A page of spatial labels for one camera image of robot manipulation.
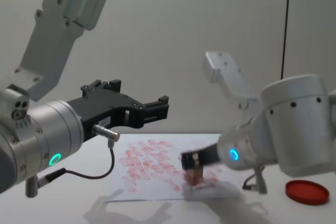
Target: white wall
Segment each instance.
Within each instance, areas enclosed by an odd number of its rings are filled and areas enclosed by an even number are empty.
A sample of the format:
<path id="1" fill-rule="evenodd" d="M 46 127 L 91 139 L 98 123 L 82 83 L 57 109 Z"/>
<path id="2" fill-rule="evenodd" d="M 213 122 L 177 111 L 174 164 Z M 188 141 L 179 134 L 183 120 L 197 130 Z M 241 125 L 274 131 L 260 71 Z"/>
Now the white wall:
<path id="1" fill-rule="evenodd" d="M 0 0 L 0 77 L 19 63 L 42 0 Z M 220 132 L 239 114 L 205 80 L 207 50 L 231 52 L 251 86 L 279 79 L 286 0 L 108 0 L 95 30 L 75 43 L 59 86 L 70 100 L 96 79 L 122 80 L 142 102 L 170 96 L 166 121 L 149 132 Z"/>
<path id="2" fill-rule="evenodd" d="M 336 88 L 335 0 L 290 0 L 285 77 L 318 73 Z"/>

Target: white table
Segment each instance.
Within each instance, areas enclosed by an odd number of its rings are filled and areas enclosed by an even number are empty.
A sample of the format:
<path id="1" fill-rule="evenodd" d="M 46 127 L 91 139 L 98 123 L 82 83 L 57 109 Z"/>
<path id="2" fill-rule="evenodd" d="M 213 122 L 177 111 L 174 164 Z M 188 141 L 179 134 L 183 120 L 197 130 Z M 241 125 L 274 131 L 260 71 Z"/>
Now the white table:
<path id="1" fill-rule="evenodd" d="M 165 138 L 165 135 L 150 135 Z M 187 135 L 174 135 L 183 140 Z M 214 142 L 218 135 L 202 135 Z M 124 135 L 120 141 L 137 135 Z M 81 150 L 47 172 L 65 167 L 85 174 L 103 174 L 110 165 L 106 141 L 101 138 L 84 143 Z M 243 172 L 248 176 L 251 171 Z M 332 224 L 336 222 L 336 176 L 324 174 L 305 179 L 321 183 L 330 191 L 330 202 L 323 206 L 301 205 L 287 198 L 285 183 L 291 178 L 277 166 L 264 171 L 269 193 L 242 192 L 238 199 L 206 202 L 135 201 L 102 203 L 110 198 L 113 173 L 103 180 L 86 180 L 64 175 L 39 191 L 34 199 L 24 194 L 24 183 L 0 195 L 0 223 L 89 223 L 89 224 Z"/>

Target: green led ring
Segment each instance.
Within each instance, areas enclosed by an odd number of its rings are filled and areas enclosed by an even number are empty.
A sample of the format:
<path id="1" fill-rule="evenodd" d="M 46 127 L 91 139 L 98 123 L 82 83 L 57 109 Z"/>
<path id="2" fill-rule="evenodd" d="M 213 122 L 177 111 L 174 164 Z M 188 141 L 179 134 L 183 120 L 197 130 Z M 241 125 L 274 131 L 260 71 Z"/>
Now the green led ring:
<path id="1" fill-rule="evenodd" d="M 55 154 L 49 161 L 49 165 L 55 165 L 60 159 L 62 158 L 62 155 L 60 153 Z"/>

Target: red lid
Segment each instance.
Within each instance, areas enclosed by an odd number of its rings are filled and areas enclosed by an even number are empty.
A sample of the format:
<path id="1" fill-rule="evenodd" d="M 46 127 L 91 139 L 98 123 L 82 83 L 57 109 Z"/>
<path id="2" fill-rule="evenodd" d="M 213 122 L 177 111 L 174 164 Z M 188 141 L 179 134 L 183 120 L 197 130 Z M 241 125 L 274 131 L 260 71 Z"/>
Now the red lid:
<path id="1" fill-rule="evenodd" d="M 292 180 L 286 184 L 286 195 L 306 205 L 323 205 L 329 200 L 329 191 L 324 186 L 307 180 Z"/>

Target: white paper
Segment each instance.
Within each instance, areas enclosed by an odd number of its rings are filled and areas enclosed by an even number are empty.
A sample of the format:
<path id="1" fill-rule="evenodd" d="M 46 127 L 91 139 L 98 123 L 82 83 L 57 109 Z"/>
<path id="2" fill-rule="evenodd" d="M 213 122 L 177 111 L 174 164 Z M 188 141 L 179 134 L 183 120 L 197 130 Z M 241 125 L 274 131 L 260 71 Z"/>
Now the white paper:
<path id="1" fill-rule="evenodd" d="M 180 154 L 216 143 L 218 135 L 155 136 L 124 135 L 116 143 L 111 193 L 120 189 L 123 193 L 107 201 L 196 200 L 231 198 L 239 194 L 233 185 L 237 175 L 225 165 L 205 167 L 201 186 L 192 188 L 185 183 Z"/>

